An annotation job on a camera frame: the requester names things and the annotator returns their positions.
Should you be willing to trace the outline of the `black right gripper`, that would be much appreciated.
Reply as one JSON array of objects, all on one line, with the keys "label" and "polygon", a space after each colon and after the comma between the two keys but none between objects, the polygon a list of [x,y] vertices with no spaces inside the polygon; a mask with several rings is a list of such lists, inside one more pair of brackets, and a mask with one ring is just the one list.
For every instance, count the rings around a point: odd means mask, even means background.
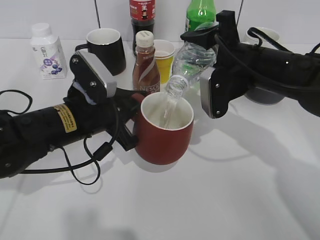
[{"label": "black right gripper", "polygon": [[234,11],[222,10],[216,19],[215,26],[180,35],[181,40],[206,50],[218,47],[214,65],[200,75],[201,106],[212,119],[223,117],[230,101],[248,91],[251,77],[246,68],[253,49],[251,44],[240,42]]}]

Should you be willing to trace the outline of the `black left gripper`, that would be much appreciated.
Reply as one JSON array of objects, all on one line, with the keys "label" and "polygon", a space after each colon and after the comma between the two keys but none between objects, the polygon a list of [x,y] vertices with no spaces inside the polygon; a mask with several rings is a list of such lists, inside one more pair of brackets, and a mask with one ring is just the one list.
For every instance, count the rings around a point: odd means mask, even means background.
[{"label": "black left gripper", "polygon": [[122,113],[137,113],[148,93],[117,88],[110,71],[93,53],[75,51],[69,66],[74,79],[63,99],[65,134],[86,137],[106,131],[113,136],[118,129],[116,141],[126,152],[134,149],[139,140],[127,128],[129,118]]}]

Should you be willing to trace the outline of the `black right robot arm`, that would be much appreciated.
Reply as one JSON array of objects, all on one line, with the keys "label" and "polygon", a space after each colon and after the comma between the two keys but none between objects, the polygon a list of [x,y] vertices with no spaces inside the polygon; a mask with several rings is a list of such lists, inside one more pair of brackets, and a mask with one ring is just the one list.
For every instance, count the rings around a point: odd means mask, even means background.
[{"label": "black right robot arm", "polygon": [[205,49],[218,45],[216,63],[200,75],[201,106],[212,119],[223,117],[229,102],[251,87],[298,101],[309,113],[320,115],[320,55],[304,55],[283,47],[241,43],[235,12],[216,15],[218,25],[183,33],[180,38]]}]

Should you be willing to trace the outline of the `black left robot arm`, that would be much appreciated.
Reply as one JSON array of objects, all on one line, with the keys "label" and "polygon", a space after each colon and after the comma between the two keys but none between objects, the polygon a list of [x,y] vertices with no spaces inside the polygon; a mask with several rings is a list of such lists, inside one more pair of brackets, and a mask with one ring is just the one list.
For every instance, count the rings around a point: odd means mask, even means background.
[{"label": "black left robot arm", "polygon": [[[126,124],[140,110],[138,97],[144,91],[118,88],[109,70],[92,53],[77,50],[69,62],[74,79],[63,103],[30,111],[0,112],[0,176],[10,178],[18,174],[50,174],[75,171],[89,164],[98,164],[118,142],[129,151],[138,138]],[[49,152],[62,149],[77,141],[86,141],[95,134],[111,136],[89,160],[53,169],[30,169],[30,165]]]}]

